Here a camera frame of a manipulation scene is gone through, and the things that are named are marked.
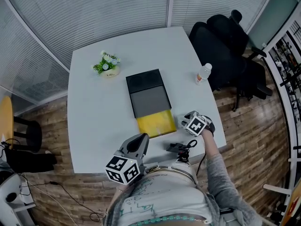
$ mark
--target wooden stool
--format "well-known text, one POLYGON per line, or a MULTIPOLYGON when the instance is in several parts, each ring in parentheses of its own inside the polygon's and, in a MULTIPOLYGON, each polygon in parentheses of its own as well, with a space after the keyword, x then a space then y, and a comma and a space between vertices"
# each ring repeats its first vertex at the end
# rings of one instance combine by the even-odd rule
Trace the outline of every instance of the wooden stool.
POLYGON ((42 130, 39 123, 36 121, 27 121, 13 115, 11 99, 5 96, 0 104, 0 141, 2 141, 2 137, 5 140, 12 139, 9 141, 11 144, 10 149, 38 152, 42 144, 42 130), (26 133, 15 132, 14 122, 26 125, 26 133), (27 145, 14 143, 14 136, 25 138, 27 145))

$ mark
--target yellow object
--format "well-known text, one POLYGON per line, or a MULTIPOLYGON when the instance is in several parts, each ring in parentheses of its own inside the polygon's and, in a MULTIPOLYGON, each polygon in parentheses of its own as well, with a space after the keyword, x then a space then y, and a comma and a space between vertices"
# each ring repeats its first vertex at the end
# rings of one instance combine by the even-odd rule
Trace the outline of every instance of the yellow object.
POLYGON ((141 133, 147 133, 150 138, 175 132, 176 127, 170 110, 137 118, 141 133))
MULTIPOLYGON (((2 136, 5 140, 13 138, 14 136, 14 114, 13 106, 11 104, 11 99, 5 96, 2 99, 0 105, 0 141, 2 141, 2 136)), ((11 147, 13 146, 13 140, 9 141, 11 147)))

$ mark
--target black office chair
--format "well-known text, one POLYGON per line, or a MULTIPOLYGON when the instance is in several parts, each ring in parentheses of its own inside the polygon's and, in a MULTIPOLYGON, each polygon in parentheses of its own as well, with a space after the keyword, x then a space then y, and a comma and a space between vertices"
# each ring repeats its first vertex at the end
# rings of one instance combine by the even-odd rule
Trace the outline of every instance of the black office chair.
POLYGON ((230 18, 214 15, 207 20, 207 24, 197 22, 189 39, 201 64, 212 65, 208 79, 211 90, 224 86, 237 88, 237 99, 232 109, 236 111, 241 96, 248 100, 253 96, 265 99, 272 95, 272 90, 266 87, 264 68, 252 61, 258 54, 264 57, 266 54, 252 47, 253 53, 249 58, 242 57, 249 37, 238 24, 242 17, 237 10, 234 11, 230 18))

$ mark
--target person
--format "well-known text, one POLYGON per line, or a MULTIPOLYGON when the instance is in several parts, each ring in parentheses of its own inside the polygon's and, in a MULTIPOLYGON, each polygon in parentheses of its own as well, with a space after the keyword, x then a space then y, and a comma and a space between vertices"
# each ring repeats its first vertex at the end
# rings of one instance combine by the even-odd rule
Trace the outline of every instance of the person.
POLYGON ((213 133, 201 133, 207 157, 208 191, 199 187, 189 163, 161 163, 131 186, 118 186, 105 226, 260 226, 256 211, 239 195, 213 133))

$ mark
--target water bottle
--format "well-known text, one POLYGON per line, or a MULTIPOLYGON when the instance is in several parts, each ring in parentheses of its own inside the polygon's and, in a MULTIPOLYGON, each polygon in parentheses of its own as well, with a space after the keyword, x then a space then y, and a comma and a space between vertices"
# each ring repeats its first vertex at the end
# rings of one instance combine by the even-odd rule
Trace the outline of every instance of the water bottle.
POLYGON ((204 82, 208 79, 211 73, 212 65, 207 63, 205 66, 202 66, 196 76, 196 84, 199 85, 201 82, 204 82))

